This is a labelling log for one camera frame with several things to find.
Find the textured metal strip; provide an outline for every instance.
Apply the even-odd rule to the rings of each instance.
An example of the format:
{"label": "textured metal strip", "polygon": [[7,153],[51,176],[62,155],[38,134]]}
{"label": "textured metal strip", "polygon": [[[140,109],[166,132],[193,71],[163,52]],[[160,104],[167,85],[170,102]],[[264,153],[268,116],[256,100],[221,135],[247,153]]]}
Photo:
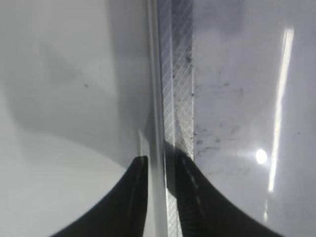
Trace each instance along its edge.
{"label": "textured metal strip", "polygon": [[[164,139],[192,157],[192,0],[159,0],[158,11]],[[174,174],[166,179],[168,186],[168,181],[174,182],[170,180]],[[169,189],[166,202],[168,236],[181,237],[176,198]]]}

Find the glossy white paint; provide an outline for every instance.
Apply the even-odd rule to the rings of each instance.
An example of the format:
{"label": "glossy white paint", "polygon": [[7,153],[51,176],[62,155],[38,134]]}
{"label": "glossy white paint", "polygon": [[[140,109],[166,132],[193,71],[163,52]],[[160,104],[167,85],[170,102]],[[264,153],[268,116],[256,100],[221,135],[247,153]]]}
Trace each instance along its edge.
{"label": "glossy white paint", "polygon": [[196,163],[262,224],[316,236],[316,1],[194,11]]}
{"label": "glossy white paint", "polygon": [[92,207],[149,153],[150,104],[146,0],[1,1],[0,236]]}

